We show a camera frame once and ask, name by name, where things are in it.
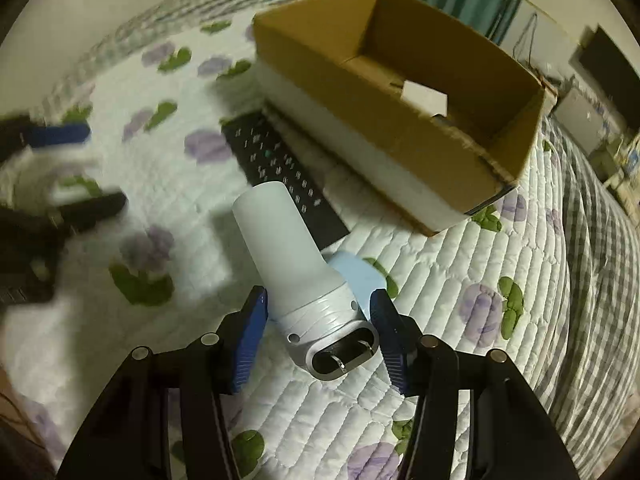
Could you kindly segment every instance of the cable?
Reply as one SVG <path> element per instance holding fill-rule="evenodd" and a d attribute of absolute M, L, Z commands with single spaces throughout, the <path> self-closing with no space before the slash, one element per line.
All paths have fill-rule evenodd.
<path fill-rule="evenodd" d="M 527 25 L 525 25 L 525 27 L 522 29 L 522 32 L 520 33 L 520 37 L 518 38 L 518 41 L 516 41 L 516 43 L 513 45 L 513 50 L 512 50 L 512 57 L 513 59 L 515 59 L 516 61 L 518 60 L 516 51 L 517 49 L 520 47 L 520 44 L 522 43 L 522 41 L 524 40 L 525 36 L 527 35 L 531 25 L 533 24 L 533 22 L 535 21 L 535 25 L 533 27 L 533 31 L 531 33 L 531 40 L 529 43 L 529 67 L 531 67 L 531 51 L 533 50 L 533 38 L 536 35 L 536 29 L 538 28 L 538 13 L 534 12 L 532 13 L 532 15 L 529 17 L 529 21 L 527 22 Z"/>

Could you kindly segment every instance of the plaid blanket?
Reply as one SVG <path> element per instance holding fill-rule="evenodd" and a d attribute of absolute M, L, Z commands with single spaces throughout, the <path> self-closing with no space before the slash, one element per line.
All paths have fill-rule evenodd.
<path fill-rule="evenodd" d="M 85 83 L 143 47 L 230 12 L 280 1 L 286 0 L 165 0 L 93 47 L 33 113 L 55 120 Z M 535 389 L 586 479 L 620 421 L 638 366 L 640 241 L 580 149 L 554 121 L 544 119 L 542 127 L 561 167 L 571 308 L 559 328 L 566 346 L 557 348 Z"/>
<path fill-rule="evenodd" d="M 560 125 L 544 119 L 542 128 L 561 167 L 570 282 L 568 343 L 549 415 L 588 478 L 620 422 L 638 368 L 640 240 Z"/>

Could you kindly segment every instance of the brown cardboard box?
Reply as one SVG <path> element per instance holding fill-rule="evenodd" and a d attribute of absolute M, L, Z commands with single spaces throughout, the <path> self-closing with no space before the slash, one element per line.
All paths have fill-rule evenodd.
<path fill-rule="evenodd" d="M 500 48 L 418 0 L 299 0 L 254 19 L 268 99 L 428 230 L 516 185 L 540 83 Z M 446 118 L 400 99 L 448 95 Z"/>

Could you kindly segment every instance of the white paper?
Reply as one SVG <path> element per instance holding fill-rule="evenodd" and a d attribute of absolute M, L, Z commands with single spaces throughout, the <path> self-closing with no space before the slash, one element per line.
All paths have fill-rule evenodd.
<path fill-rule="evenodd" d="M 400 98 L 431 117 L 437 114 L 447 116 L 447 95 L 428 86 L 405 81 Z"/>

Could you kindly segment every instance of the black monitor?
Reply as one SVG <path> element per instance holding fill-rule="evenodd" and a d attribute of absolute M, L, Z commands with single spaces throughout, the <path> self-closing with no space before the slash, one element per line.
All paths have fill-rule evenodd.
<path fill-rule="evenodd" d="M 607 33 L 598 27 L 578 60 L 632 130 L 640 128 L 640 77 Z"/>

